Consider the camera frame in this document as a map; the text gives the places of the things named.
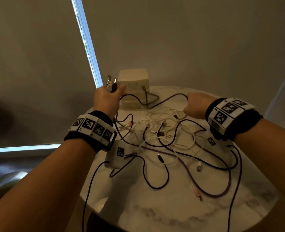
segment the black wristband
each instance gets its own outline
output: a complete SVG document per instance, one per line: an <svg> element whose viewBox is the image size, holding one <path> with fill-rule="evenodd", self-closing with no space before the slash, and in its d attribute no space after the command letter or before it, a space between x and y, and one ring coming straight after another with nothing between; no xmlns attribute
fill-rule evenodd
<svg viewBox="0 0 285 232"><path fill-rule="evenodd" d="M109 124L112 127L112 121L109 118L108 115L106 115L104 112L101 111L92 111L89 113L92 116L96 116L99 119L101 119L102 121L104 121L105 123ZM68 139L77 139L77 138L81 138L83 139L86 143L88 143L95 151L95 153L97 154L100 150L104 149L105 145L100 143L99 141L93 139L92 137L85 135L83 133L80 132L69 132L65 138L64 141L68 140Z"/></svg>
<svg viewBox="0 0 285 232"><path fill-rule="evenodd" d="M212 110L223 100L225 100L225 98L219 98L215 100L213 103L211 103L205 114L206 121L208 121L209 115L212 112ZM222 139L223 141L226 141L227 139L229 139L231 141L234 141L237 134L249 131L262 118L263 116L260 115L257 111L253 109L246 110L232 121L232 123L227 127L224 135L220 134L211 125L210 125L210 131L217 140Z"/></svg>

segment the wristband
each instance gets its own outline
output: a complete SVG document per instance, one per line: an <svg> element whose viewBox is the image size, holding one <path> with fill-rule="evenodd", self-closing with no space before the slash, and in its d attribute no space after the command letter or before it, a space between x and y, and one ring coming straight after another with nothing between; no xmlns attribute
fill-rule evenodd
<svg viewBox="0 0 285 232"><path fill-rule="evenodd" d="M86 141L97 154L100 150L109 151L117 136L112 121L104 112L93 111L80 115L70 127L64 141L81 138Z"/></svg>
<svg viewBox="0 0 285 232"><path fill-rule="evenodd" d="M247 132L263 118L254 108L237 98L219 98L208 107L205 119L217 140L234 141L237 134Z"/></svg>

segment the fist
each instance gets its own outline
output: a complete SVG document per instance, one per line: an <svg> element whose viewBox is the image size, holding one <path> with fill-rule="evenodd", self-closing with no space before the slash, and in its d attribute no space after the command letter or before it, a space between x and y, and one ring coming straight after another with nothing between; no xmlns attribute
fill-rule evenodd
<svg viewBox="0 0 285 232"><path fill-rule="evenodd" d="M205 93L189 93L187 96L187 106L183 112L196 119L204 119L206 110L216 100L216 98Z"/></svg>
<svg viewBox="0 0 285 232"><path fill-rule="evenodd" d="M111 120L115 117L119 110L120 97L125 94L126 85L118 86L114 93L110 93L106 85L95 90L94 95L94 111L104 112Z"/></svg>

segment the forearm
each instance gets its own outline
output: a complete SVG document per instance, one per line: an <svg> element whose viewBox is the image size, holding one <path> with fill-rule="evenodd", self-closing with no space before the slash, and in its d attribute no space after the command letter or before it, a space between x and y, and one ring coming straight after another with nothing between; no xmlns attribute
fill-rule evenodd
<svg viewBox="0 0 285 232"><path fill-rule="evenodd" d="M285 129L261 119L235 143L285 195Z"/></svg>
<svg viewBox="0 0 285 232"><path fill-rule="evenodd" d="M0 200L0 231L64 231L94 157L65 141Z"/></svg>

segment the table surface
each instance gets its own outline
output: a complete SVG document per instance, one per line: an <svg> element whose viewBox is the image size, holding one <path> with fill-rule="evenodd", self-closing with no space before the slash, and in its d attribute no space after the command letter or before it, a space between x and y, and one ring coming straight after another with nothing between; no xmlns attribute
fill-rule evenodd
<svg viewBox="0 0 285 232"><path fill-rule="evenodd" d="M191 88L155 86L150 87L151 92L165 99L175 93L203 92ZM186 100L183 96L176 96L152 110L160 107L169 107L182 111L186 106ZM134 123L145 119L147 112L143 111L123 111L119 110L118 120L125 118L129 113L134 116ZM205 120L192 119L205 128L208 124ZM199 130L197 125L187 122L187 127L192 131ZM186 132L180 132L181 135L176 143L189 144L192 137ZM211 137L209 129L201 132L205 138ZM128 135L126 140L136 140ZM225 162L232 166L234 157L226 147L233 144L231 141L218 141L216 145L211 146L208 141L204 143L203 139L197 138L199 144L211 152L217 154ZM152 144L158 144L156 140L150 140ZM167 179L167 172L162 165L154 164L145 154L154 161L158 161L157 153L145 151L145 154L138 153L146 161L146 176L149 182L154 186L161 186ZM90 168L80 196L85 201L88 192L90 180L98 165L105 160L106 153L100 151ZM173 161L173 157L161 155L165 163ZM261 221L275 205L278 197L275 187L266 179L266 177L256 168L256 166L241 152L243 161L243 174L237 196L232 208L230 231L244 231L259 221ZM227 186L228 172L210 168L203 164L202 171L197 172L197 162L189 157L179 157L190 165L190 171L197 183L212 194L219 194ZM223 164L205 151L198 153L197 157L216 166L223 167ZM169 183L161 190L154 190L147 185L142 174L142 160L135 158L126 168L113 178L109 177L111 169L101 167L94 177L88 205L97 212L107 222L121 227L130 232L152 232L152 231L227 231L227 221L229 206L233 193L236 188L240 165L232 172L232 183L229 192L218 199L202 195L203 201L199 201L193 192L189 177L185 168L179 163L168 165L170 174Z"/></svg>

